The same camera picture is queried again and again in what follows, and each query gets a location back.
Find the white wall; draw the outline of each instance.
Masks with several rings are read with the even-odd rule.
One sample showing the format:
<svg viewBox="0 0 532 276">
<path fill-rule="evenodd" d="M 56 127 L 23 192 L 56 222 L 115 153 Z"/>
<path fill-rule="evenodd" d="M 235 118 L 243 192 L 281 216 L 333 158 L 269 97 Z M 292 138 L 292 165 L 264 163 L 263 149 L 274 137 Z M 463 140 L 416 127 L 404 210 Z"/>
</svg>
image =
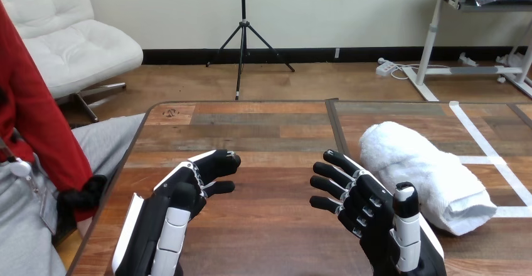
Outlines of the white wall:
<svg viewBox="0 0 532 276">
<path fill-rule="evenodd" d="M 92 0 L 96 19 L 144 49 L 218 48 L 240 0 Z M 248 20 L 276 48 L 423 46 L 435 0 L 247 0 Z M 459 13 L 449 6 L 437 46 L 512 45 L 526 13 Z M 238 48 L 240 39 L 229 47 Z M 250 48 L 262 48 L 249 39 Z"/>
</svg>

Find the black baseboard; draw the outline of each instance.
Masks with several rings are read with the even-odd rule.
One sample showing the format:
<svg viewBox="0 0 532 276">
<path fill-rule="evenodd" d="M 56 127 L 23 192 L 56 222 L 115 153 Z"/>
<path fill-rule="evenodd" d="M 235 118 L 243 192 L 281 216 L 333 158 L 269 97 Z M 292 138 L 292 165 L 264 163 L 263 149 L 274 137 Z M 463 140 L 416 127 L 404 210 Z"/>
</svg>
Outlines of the black baseboard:
<svg viewBox="0 0 532 276">
<path fill-rule="evenodd" d="M 289 63 L 353 63 L 377 61 L 419 61 L 423 47 L 361 47 L 340 48 L 335 58 L 335 48 L 284 48 L 277 50 Z M 465 52 L 472 60 L 494 61 L 495 57 L 507 55 L 510 46 L 484 47 L 434 47 L 431 61 L 456 61 Z M 524 53 L 526 47 L 520 47 Z M 204 65 L 215 55 L 216 49 L 150 49 L 144 50 L 144 65 Z M 240 50 L 223 50 L 214 64 L 238 64 Z M 245 63 L 279 63 L 268 49 L 249 49 Z"/>
</svg>

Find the red sweater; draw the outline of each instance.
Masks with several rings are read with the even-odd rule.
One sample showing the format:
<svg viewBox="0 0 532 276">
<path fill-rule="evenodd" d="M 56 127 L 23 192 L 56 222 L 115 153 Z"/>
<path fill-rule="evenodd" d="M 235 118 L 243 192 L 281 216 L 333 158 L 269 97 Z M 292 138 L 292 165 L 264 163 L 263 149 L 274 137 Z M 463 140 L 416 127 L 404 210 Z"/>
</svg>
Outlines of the red sweater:
<svg viewBox="0 0 532 276">
<path fill-rule="evenodd" d="M 0 135 L 15 156 L 33 162 L 35 152 L 59 191 L 81 190 L 92 176 L 80 145 L 45 85 L 22 39 L 0 2 Z M 25 141 L 11 140 L 17 128 Z M 74 212 L 77 221 L 95 210 Z"/>
</svg>

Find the wooden table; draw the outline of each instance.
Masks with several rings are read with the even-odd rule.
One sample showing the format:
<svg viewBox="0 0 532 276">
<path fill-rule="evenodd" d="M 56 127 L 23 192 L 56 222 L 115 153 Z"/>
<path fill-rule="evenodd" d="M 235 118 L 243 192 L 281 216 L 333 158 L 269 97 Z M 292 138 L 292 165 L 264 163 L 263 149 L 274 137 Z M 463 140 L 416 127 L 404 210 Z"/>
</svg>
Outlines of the wooden table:
<svg viewBox="0 0 532 276">
<path fill-rule="evenodd" d="M 461 104 L 464 112 L 532 189 L 532 105 Z M 370 125 L 392 120 L 443 151 L 484 156 L 447 103 L 191 102 L 155 105 L 97 213 L 69 271 L 112 275 L 110 261 L 133 192 L 148 197 L 182 160 L 212 149 L 242 158 L 237 189 L 214 196 L 190 224 L 186 275 L 371 275 L 358 245 L 334 215 L 311 208 L 312 165 L 323 151 L 358 158 Z M 490 164 L 468 164 L 498 206 L 525 206 Z M 461 237 L 438 234 L 448 275 L 530 275 L 532 219 L 493 218 Z"/>
</svg>

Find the gray pants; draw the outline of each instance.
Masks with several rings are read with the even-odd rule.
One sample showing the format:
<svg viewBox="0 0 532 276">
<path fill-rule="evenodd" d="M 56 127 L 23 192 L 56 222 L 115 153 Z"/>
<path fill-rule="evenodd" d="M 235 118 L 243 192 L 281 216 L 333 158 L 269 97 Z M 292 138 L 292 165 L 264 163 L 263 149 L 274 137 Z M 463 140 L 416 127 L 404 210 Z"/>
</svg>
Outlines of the gray pants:
<svg viewBox="0 0 532 276">
<path fill-rule="evenodd" d="M 144 114 L 110 119 L 74 129 L 94 174 L 111 176 L 123 158 Z M 37 185 L 55 189 L 38 164 Z M 28 183 L 0 165 L 0 274 L 63 276 L 61 258 L 40 217 L 40 204 Z"/>
</svg>

